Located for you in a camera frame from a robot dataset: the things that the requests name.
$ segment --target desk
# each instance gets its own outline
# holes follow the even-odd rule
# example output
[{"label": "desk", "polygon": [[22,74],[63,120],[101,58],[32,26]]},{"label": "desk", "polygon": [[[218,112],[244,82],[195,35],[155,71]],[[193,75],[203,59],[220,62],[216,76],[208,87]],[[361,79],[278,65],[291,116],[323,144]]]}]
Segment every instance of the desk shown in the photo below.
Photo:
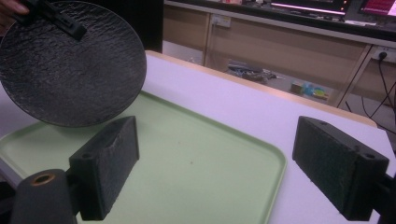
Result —
[{"label": "desk", "polygon": [[[387,173],[396,173],[396,160],[386,133],[363,117],[155,52],[148,51],[147,56],[144,91],[282,150],[288,165],[269,223],[348,223],[291,159],[299,116],[322,119],[357,138],[390,158]],[[0,115],[0,137],[35,122],[3,90]],[[0,170],[14,185],[25,177],[15,175],[3,161]],[[378,214],[373,213],[369,223],[377,220]]]}]

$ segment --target green tray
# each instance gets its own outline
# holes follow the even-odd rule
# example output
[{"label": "green tray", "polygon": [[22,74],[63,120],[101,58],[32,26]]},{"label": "green tray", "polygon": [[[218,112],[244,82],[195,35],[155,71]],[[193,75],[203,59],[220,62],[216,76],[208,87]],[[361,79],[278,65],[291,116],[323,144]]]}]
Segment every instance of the green tray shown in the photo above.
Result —
[{"label": "green tray", "polygon": [[[286,168],[279,149],[143,92],[126,115],[136,116],[140,160],[103,223],[267,223]],[[38,122],[0,140],[0,158],[23,178],[66,170],[103,126]]]}]

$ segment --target electrical socket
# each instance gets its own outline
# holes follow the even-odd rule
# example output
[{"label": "electrical socket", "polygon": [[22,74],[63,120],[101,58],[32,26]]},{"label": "electrical socket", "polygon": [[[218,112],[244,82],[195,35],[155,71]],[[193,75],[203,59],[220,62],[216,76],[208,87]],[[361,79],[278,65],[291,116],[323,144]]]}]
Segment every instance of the electrical socket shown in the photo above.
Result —
[{"label": "electrical socket", "polygon": [[378,46],[375,53],[372,55],[372,59],[379,60],[379,54],[381,52],[386,52],[387,57],[384,59],[384,62],[396,63],[396,49]]},{"label": "electrical socket", "polygon": [[212,14],[212,24],[223,27],[231,27],[231,17]]}]

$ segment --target black foam block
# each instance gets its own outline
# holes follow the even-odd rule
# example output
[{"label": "black foam block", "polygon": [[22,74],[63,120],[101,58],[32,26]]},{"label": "black foam block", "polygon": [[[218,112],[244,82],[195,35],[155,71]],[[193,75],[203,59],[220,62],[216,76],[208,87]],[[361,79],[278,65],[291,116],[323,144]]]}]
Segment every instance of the black foam block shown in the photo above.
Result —
[{"label": "black foam block", "polygon": [[103,220],[139,160],[135,118],[117,119],[73,154],[68,173],[80,185],[84,220]]},{"label": "black foam block", "polygon": [[389,159],[318,119],[300,117],[292,158],[348,220],[369,220]]}]

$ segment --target tray rim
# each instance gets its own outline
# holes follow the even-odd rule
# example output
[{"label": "tray rim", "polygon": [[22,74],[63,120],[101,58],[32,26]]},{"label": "tray rim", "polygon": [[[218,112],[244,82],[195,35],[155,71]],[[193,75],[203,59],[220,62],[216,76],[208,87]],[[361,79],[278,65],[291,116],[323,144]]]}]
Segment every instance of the tray rim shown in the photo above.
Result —
[{"label": "tray rim", "polygon": [[[227,124],[221,123],[221,122],[219,122],[217,120],[214,120],[214,119],[211,119],[211,118],[208,118],[207,116],[199,114],[199,113],[194,112],[192,110],[189,110],[186,107],[183,107],[181,105],[177,105],[177,104],[174,104],[172,102],[169,102],[169,101],[167,101],[167,100],[165,100],[165,99],[163,99],[163,98],[161,98],[159,96],[153,95],[153,94],[145,92],[145,91],[141,91],[138,94],[138,97],[141,96],[141,95],[143,95],[144,97],[147,97],[150,100],[155,101],[155,102],[157,102],[159,104],[164,104],[166,106],[172,107],[175,110],[182,111],[184,114],[188,113],[189,116],[193,116],[195,119],[202,120],[203,122],[210,122],[214,126],[222,126],[223,128],[227,129],[227,131],[226,131],[227,133],[231,132],[232,134],[238,134],[238,135],[242,134],[243,137],[245,137],[245,138],[247,137],[248,138],[248,141],[253,140],[256,143],[259,142],[261,144],[267,145],[268,147],[271,147],[271,148],[275,149],[275,150],[270,150],[270,151],[271,151],[271,153],[276,154],[276,156],[282,160],[282,165],[281,165],[281,169],[279,169],[279,175],[277,177],[276,184],[274,185],[274,187],[275,187],[275,189],[273,191],[274,196],[272,196],[271,200],[268,201],[269,205],[270,205],[270,208],[268,209],[268,215],[266,215],[264,217],[264,219],[262,220],[263,223],[268,223],[268,220],[269,220],[270,216],[272,215],[272,211],[273,211],[274,205],[276,203],[276,198],[278,196],[280,187],[281,187],[281,185],[283,183],[284,175],[285,175],[285,172],[286,172],[286,169],[287,169],[287,166],[288,166],[288,160],[287,160],[284,152],[282,150],[280,150],[278,147],[276,147],[276,146],[274,146],[274,145],[272,145],[270,143],[267,143],[264,140],[261,140],[261,139],[259,139],[257,137],[254,137],[254,136],[250,135],[250,134],[243,133],[243,132],[241,132],[239,130],[236,130],[233,127],[230,127]],[[124,112],[125,111],[123,111],[120,115],[116,116],[114,119],[119,119],[120,116],[124,115]],[[85,128],[105,126],[107,123],[109,123],[112,120],[113,119],[107,120],[107,121],[105,121],[105,122],[103,122],[101,124],[92,125],[90,127],[77,127],[76,129],[85,129]],[[16,139],[16,137],[18,137],[19,134],[29,133],[29,132],[33,131],[34,129],[38,129],[38,128],[45,127],[45,126],[56,126],[56,125],[53,125],[53,124],[38,120],[37,122],[35,122],[33,124],[30,124],[30,125],[28,125],[26,127],[20,128],[20,129],[18,129],[15,132],[8,133],[8,134],[6,134],[6,135],[4,135],[3,137],[0,138],[0,160],[3,161],[18,177],[20,177],[21,180],[26,178],[26,177],[28,177],[29,175],[28,174],[22,174],[20,172],[20,169],[18,169],[18,168],[16,169],[14,167],[14,165],[12,164],[12,162],[7,160],[5,158],[5,155],[3,153],[1,153],[1,151],[2,151],[1,148],[4,145],[6,145],[7,142],[10,142],[10,141]]]}]

